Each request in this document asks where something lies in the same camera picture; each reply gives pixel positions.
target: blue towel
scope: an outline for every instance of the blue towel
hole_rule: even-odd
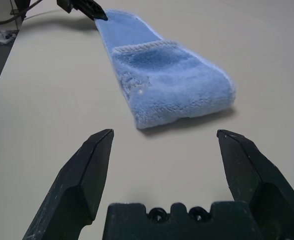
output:
[[[163,40],[138,16],[107,10],[96,25],[138,129],[229,108],[235,86],[208,60]]]

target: towel seam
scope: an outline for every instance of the towel seam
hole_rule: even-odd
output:
[[[158,40],[158,41],[150,41],[150,42],[135,44],[135,45],[117,46],[112,49],[112,52],[113,53],[140,52],[143,50],[148,50],[148,49],[156,48],[160,46],[168,46],[168,47],[174,48],[174,47],[177,47],[178,45],[179,43],[176,41]]]

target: folded towel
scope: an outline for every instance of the folded towel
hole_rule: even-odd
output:
[[[96,25],[138,129],[229,108],[235,87],[208,60],[163,40],[138,16],[107,10]]]

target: black cable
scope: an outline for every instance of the black cable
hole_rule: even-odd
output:
[[[20,11],[17,15],[13,16],[12,18],[5,20],[5,21],[0,21],[0,25],[1,24],[7,24],[9,22],[12,22],[14,20],[16,20],[18,17],[22,16],[23,14],[25,14],[26,12],[28,12],[30,9],[32,9],[34,6],[36,6],[38,3],[40,3],[42,0],[37,0],[36,2],[34,2],[32,5],[30,5],[29,7],[27,7],[26,9]]]

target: white table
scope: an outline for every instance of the white table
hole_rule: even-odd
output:
[[[134,126],[93,22],[55,0],[28,13],[0,77],[0,240],[22,239],[60,168],[106,128],[115,130],[108,177],[80,240],[101,239],[113,202],[169,211],[232,200],[217,129],[253,140],[294,188],[294,0],[187,2],[99,2],[138,14],[236,83],[232,110],[147,132]]]

